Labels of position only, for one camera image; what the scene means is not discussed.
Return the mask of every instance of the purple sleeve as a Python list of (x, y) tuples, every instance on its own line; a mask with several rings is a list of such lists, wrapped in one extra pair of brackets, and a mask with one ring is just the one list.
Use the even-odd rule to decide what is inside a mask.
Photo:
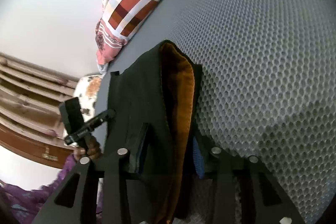
[(63, 169), (58, 173), (56, 180), (48, 186), (41, 186), (39, 190), (26, 191), (18, 186), (6, 184), (4, 187), (5, 191), (13, 196), (21, 196), (28, 199), (31, 203), (45, 203), (54, 190), (58, 187), (65, 176), (70, 172), (70, 170), (75, 166), (76, 160), (73, 154), (69, 155), (63, 166)]

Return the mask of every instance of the orange fabric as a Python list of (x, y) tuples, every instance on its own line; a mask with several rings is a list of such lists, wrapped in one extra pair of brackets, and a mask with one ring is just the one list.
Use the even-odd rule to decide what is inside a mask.
[(168, 86), (165, 88), (169, 90), (172, 98), (172, 102), (169, 103), (170, 106), (166, 106), (166, 110), (174, 140), (175, 171), (169, 194), (156, 223), (169, 224), (180, 195), (184, 154), (193, 111), (195, 80), (191, 64), (187, 58), (176, 50), (173, 44), (165, 43), (160, 50), (162, 55), (162, 82)]

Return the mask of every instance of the honeycomb textured surface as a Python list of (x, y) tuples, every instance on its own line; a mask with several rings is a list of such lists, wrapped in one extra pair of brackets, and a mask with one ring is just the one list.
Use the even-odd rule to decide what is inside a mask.
[[(164, 39), (203, 65), (202, 134), (260, 156), (315, 223), (336, 192), (336, 0), (163, 0), (110, 71)], [(175, 224), (205, 223), (207, 187), (194, 183)]]

